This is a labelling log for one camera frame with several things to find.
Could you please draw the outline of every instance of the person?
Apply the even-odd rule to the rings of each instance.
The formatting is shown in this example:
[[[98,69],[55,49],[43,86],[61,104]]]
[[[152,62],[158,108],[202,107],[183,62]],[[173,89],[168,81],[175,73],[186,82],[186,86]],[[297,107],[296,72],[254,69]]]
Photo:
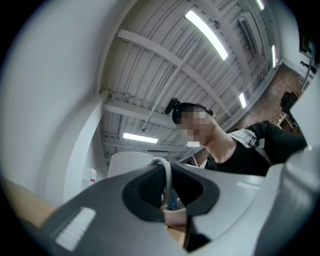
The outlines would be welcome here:
[[[280,129],[269,121],[258,122],[246,128],[257,141],[264,141],[263,157],[255,148],[244,146],[218,125],[210,108],[200,104],[179,103],[173,108],[173,122],[194,142],[209,152],[206,169],[265,176],[271,164],[284,163],[290,155],[307,146],[302,135]]]

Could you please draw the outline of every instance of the backpack strap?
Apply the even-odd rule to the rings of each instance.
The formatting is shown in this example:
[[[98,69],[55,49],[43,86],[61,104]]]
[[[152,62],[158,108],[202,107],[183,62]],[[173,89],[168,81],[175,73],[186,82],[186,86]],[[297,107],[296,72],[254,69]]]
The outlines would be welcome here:
[[[271,166],[273,165],[267,152],[264,150],[265,139],[257,139],[256,134],[248,129],[240,129],[229,133],[229,135],[248,149],[255,149]]]

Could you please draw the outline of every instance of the metal ceiling beam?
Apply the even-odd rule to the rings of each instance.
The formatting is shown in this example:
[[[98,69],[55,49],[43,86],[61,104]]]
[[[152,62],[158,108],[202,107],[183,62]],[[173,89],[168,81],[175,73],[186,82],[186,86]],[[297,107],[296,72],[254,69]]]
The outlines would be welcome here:
[[[208,0],[191,0],[195,5],[202,9],[211,20],[219,19],[220,29],[223,32],[223,36],[227,39],[230,44],[234,55],[239,62],[241,68],[244,82],[248,85],[251,82],[251,72],[247,62],[247,57],[244,49],[241,46],[239,39],[237,38],[236,33],[233,31],[232,27],[229,25],[228,21],[225,19],[223,13]]]
[[[169,145],[161,145],[161,144],[154,144],[148,142],[140,142],[135,140],[124,140],[119,138],[109,138],[105,137],[102,139],[102,144],[110,145],[115,147],[128,147],[132,148],[135,145],[135,148],[144,149],[144,150],[163,150],[163,151],[180,151],[183,149],[183,146],[169,146]]]
[[[146,120],[151,113],[151,110],[149,109],[132,105],[120,100],[108,100],[104,105],[104,110],[141,120]],[[172,121],[171,117],[165,114],[153,112],[149,121],[151,123],[156,123],[171,129],[176,128],[176,125]]]
[[[162,58],[164,58],[165,60],[177,67],[179,67],[182,63],[182,59],[173,54],[171,51],[141,35],[132,33],[124,29],[120,29],[117,36],[126,41],[132,42],[135,45],[141,46],[151,52],[154,52],[155,54],[161,56]],[[220,107],[226,111],[227,115],[231,117],[231,113],[228,111],[227,106],[223,103],[221,98],[192,67],[190,67],[188,64],[184,64],[181,68],[181,71],[186,73],[191,79],[193,79],[197,84],[199,84],[220,105]]]

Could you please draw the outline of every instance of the white pillar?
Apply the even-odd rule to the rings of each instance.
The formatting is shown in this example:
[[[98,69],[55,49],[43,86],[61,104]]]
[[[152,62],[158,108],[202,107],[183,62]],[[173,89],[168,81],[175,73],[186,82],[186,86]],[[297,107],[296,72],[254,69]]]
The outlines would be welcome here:
[[[49,165],[44,198],[61,205],[81,191],[88,148],[104,113],[106,93],[94,96],[65,129]]]

